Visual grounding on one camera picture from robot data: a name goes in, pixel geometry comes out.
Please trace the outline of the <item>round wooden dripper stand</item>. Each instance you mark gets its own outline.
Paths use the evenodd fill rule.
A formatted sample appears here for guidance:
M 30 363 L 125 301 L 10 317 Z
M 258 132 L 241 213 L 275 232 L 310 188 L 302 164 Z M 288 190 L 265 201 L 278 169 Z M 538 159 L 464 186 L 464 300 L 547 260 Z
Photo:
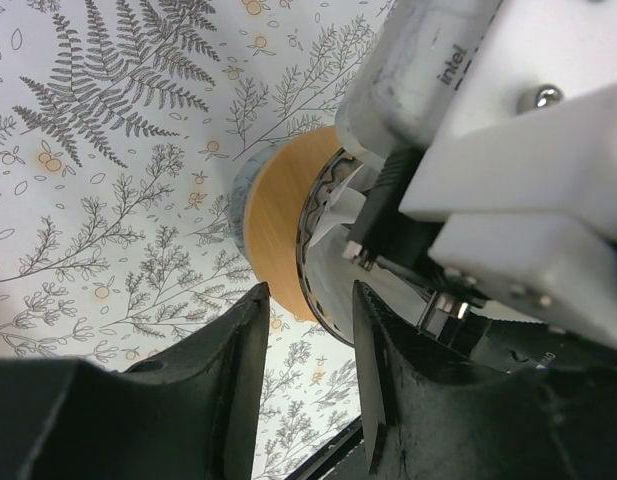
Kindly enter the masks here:
M 296 266 L 300 214 L 313 182 L 340 148 L 335 128 L 321 127 L 276 146 L 247 196 L 243 238 L 247 259 L 272 298 L 301 320 L 315 322 Z

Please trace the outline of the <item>grey glass dripper cone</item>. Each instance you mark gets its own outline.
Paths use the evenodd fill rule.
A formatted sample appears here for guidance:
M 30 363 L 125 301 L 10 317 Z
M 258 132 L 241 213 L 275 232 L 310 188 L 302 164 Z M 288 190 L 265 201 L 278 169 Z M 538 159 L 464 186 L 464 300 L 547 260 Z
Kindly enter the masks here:
M 320 170 L 300 213 L 296 240 L 299 284 L 310 311 L 340 342 L 354 343 L 352 290 L 368 284 L 415 325 L 430 294 L 391 272 L 384 261 L 366 270 L 343 258 L 347 236 L 378 172 L 337 150 Z

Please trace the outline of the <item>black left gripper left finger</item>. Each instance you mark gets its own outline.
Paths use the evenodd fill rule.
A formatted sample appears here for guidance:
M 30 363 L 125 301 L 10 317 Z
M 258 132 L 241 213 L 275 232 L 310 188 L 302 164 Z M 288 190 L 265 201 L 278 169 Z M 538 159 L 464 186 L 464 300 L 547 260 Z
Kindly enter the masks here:
M 0 479 L 247 479 L 270 294 L 123 372 L 0 359 Z

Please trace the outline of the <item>grey glass carafe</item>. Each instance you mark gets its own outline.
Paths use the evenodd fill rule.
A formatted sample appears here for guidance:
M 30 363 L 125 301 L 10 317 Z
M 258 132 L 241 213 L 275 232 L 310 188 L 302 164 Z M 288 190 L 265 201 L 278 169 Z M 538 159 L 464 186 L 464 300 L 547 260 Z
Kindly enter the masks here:
M 276 145 L 268 145 L 253 154 L 238 171 L 232 183 L 227 219 L 234 243 L 239 253 L 244 257 L 247 256 L 244 241 L 244 219 L 248 196 L 256 177 L 277 150 Z

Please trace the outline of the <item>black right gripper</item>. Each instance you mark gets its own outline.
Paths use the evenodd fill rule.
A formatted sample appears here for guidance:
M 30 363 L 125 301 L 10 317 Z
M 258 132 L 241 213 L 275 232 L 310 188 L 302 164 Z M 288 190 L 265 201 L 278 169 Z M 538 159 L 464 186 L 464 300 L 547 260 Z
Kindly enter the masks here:
M 502 307 L 487 305 L 468 283 L 442 278 L 428 261 L 421 274 L 383 257 L 378 265 L 411 290 L 405 302 L 389 306 L 399 346 L 428 346 L 495 370 L 617 369 L 617 351 L 517 313 L 500 315 Z

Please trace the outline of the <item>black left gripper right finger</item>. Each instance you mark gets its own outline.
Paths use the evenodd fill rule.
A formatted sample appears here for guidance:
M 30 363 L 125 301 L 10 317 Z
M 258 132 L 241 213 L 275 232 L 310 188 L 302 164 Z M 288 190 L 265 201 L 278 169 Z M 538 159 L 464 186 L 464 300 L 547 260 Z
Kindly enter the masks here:
M 352 290 L 374 479 L 617 479 L 617 369 L 495 370 L 397 345 L 394 311 Z

